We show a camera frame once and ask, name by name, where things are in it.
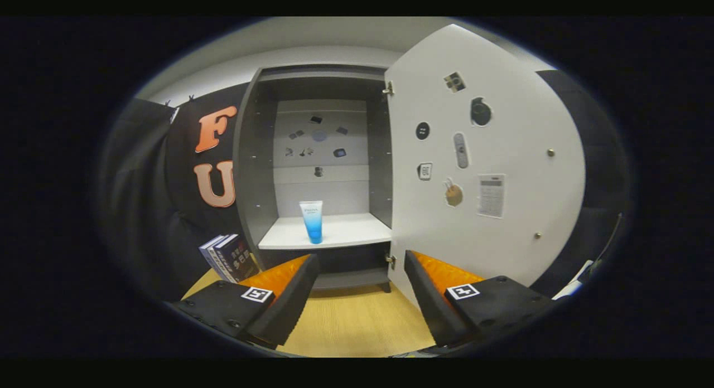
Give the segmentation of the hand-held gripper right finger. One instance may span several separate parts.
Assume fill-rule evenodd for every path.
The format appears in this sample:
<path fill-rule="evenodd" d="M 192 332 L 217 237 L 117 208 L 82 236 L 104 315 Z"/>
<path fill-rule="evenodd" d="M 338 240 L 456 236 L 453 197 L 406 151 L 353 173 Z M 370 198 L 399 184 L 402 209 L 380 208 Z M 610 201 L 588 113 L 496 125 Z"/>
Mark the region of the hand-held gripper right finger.
<path fill-rule="evenodd" d="M 558 304 L 510 277 L 485 279 L 417 251 L 405 252 L 404 270 L 439 347 L 510 336 Z"/>

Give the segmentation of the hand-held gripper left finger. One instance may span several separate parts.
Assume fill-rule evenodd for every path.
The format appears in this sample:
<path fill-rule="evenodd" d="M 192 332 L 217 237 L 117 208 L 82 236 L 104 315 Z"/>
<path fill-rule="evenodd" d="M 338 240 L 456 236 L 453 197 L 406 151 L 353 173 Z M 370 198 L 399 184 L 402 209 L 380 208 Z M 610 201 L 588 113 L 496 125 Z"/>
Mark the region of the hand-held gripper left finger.
<path fill-rule="evenodd" d="M 319 271 L 318 256 L 306 254 L 238 283 L 215 281 L 170 309 L 223 339 L 276 349 L 295 329 Z"/>

